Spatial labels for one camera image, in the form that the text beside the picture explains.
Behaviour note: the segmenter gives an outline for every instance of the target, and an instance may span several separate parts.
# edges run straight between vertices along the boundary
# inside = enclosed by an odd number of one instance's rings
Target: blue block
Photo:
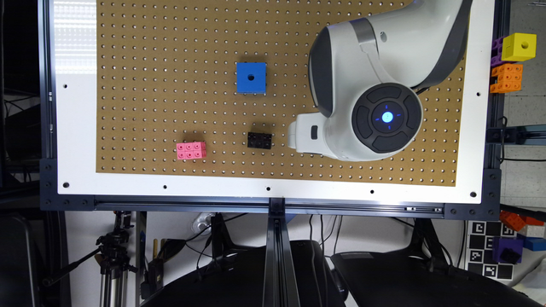
[[[265,63],[237,63],[237,93],[265,94]]]
[[[534,252],[546,251],[546,239],[527,239],[525,242],[523,242],[523,247]]]

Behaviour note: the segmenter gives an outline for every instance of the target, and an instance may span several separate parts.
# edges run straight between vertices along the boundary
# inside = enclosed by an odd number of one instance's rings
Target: pegboard
[[[341,162],[288,147],[288,126],[316,112],[308,53],[330,24],[401,2],[113,1],[97,3],[96,171],[455,186],[464,60],[420,95],[424,121],[401,153]],[[267,93],[236,93],[237,62],[267,64]],[[273,134],[271,150],[247,133]],[[177,142],[207,157],[177,160]]]

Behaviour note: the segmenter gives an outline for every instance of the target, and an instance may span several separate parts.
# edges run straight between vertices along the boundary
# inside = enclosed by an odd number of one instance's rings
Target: metal frame
[[[494,38],[508,33],[510,3],[496,1]],[[56,160],[55,75],[51,72],[53,46],[49,40],[49,0],[39,4],[40,67],[42,91],[43,157],[40,164],[41,207],[44,210],[127,210],[127,211],[224,211],[261,212],[269,210],[269,198],[178,197],[128,195],[58,194]],[[487,127],[502,126],[503,95],[489,95]],[[485,146],[483,184],[479,204],[399,202],[377,200],[285,199],[286,213],[339,214],[383,217],[424,217],[445,219],[497,220],[501,187],[498,157],[500,145]]]

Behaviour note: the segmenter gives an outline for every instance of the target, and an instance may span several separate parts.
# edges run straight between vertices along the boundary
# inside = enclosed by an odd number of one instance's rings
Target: black block
[[[501,253],[501,259],[509,264],[517,264],[520,258],[521,255],[519,255],[519,253],[517,252],[514,252],[512,248],[505,248],[504,251],[502,251]]]
[[[269,133],[248,132],[249,148],[271,149],[271,137]]]

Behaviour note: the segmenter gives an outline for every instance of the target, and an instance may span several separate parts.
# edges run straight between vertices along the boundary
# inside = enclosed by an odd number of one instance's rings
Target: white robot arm
[[[472,0],[415,0],[322,29],[309,58],[319,113],[300,114],[288,146],[345,161],[390,157],[422,122],[412,89],[442,82],[464,54]]]

